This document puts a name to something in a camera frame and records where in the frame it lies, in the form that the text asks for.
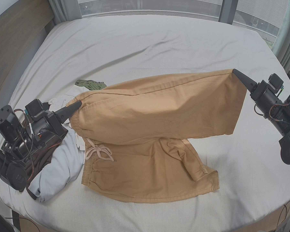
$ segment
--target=mattress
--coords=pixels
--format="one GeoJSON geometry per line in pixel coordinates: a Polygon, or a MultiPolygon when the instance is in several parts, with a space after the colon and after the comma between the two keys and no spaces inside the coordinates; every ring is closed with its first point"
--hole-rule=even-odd
{"type": "MultiPolygon", "coordinates": [[[[112,85],[152,75],[229,68],[257,82],[275,72],[285,81],[280,98],[290,93],[285,71],[255,31],[163,15],[74,20],[49,33],[10,105],[24,108],[35,98],[46,102],[64,94],[77,79],[112,85]]],[[[281,136],[253,108],[247,94],[233,135],[190,140],[203,163],[218,171],[217,191],[172,203],[123,203],[81,185],[80,174],[45,203],[0,179],[0,199],[21,215],[59,231],[234,230],[290,199],[290,165],[280,159],[281,136]]]]}

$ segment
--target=white cable label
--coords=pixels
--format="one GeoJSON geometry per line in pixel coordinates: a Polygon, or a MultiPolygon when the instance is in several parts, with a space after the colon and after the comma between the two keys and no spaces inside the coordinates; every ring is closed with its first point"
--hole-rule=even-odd
{"type": "Polygon", "coordinates": [[[33,135],[33,130],[32,130],[31,123],[29,123],[29,127],[30,127],[31,134],[33,135]]]}

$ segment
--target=dark brown cloth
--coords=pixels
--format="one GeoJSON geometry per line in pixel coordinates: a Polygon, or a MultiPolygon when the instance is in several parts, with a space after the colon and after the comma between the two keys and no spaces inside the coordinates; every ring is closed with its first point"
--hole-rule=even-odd
{"type": "MultiPolygon", "coordinates": [[[[49,164],[51,162],[52,155],[57,147],[58,147],[58,145],[51,147],[50,149],[42,150],[42,151],[40,151],[32,156],[34,172],[33,172],[33,176],[31,177],[31,179],[28,180],[28,182],[27,182],[26,189],[27,189],[27,192],[29,193],[29,195],[31,196],[31,198],[33,198],[34,200],[36,200],[37,197],[28,189],[28,187],[30,186],[31,181],[35,178],[35,176],[37,176],[37,174],[39,172],[41,172],[42,169],[47,164],[49,164]]],[[[32,173],[31,161],[29,161],[27,166],[26,166],[26,173],[27,173],[28,178],[30,178],[31,173],[32,173]]]]}

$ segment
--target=bed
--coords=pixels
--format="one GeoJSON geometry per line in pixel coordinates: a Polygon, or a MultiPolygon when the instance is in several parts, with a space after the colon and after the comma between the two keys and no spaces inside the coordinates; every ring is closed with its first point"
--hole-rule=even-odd
{"type": "MultiPolygon", "coordinates": [[[[23,108],[35,98],[46,102],[63,95],[77,79],[109,86],[152,75],[229,68],[257,82],[275,72],[285,81],[280,98],[290,93],[284,69],[255,31],[163,15],[79,19],[51,30],[10,105],[23,108]]],[[[281,136],[255,114],[253,106],[247,94],[233,135],[189,140],[203,163],[218,171],[217,191],[172,203],[123,203],[81,185],[80,174],[45,203],[0,179],[0,199],[19,214],[58,231],[232,231],[260,220],[290,199],[290,165],[280,159],[281,136]]]]}

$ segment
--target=drawstring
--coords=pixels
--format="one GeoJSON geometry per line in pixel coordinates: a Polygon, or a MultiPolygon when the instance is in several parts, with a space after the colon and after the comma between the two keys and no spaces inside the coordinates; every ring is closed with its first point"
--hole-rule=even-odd
{"type": "Polygon", "coordinates": [[[111,150],[104,145],[95,145],[89,138],[87,138],[88,142],[91,144],[91,147],[88,149],[85,155],[85,159],[88,160],[94,152],[97,152],[98,157],[103,160],[111,160],[114,161],[111,150]],[[108,155],[109,158],[104,158],[101,156],[100,152],[104,152],[108,155]]]}

